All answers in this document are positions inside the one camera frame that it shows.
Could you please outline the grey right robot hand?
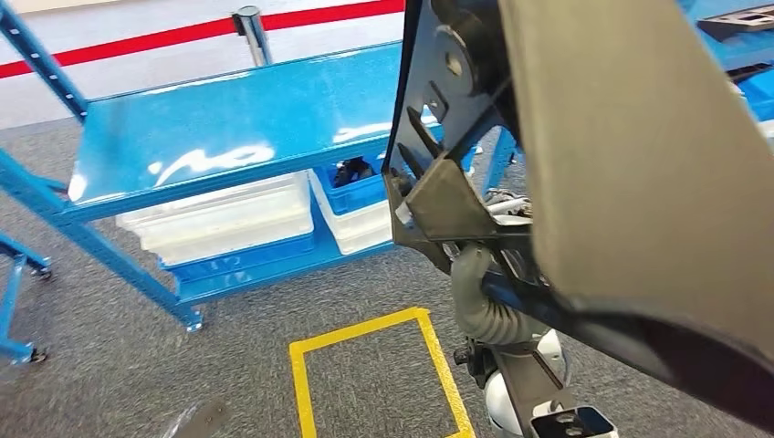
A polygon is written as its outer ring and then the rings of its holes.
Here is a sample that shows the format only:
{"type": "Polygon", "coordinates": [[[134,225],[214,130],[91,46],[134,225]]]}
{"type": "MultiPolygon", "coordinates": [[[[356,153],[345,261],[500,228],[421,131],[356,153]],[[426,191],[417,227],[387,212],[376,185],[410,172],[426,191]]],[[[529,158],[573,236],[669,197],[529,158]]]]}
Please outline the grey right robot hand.
{"type": "MultiPolygon", "coordinates": [[[[485,207],[500,224],[530,224],[532,205],[524,194],[492,188],[483,198],[485,207]]],[[[531,242],[517,240],[495,250],[468,244],[452,265],[453,295],[470,306],[475,298],[518,308],[524,297],[548,290],[540,279],[531,242]]]]}

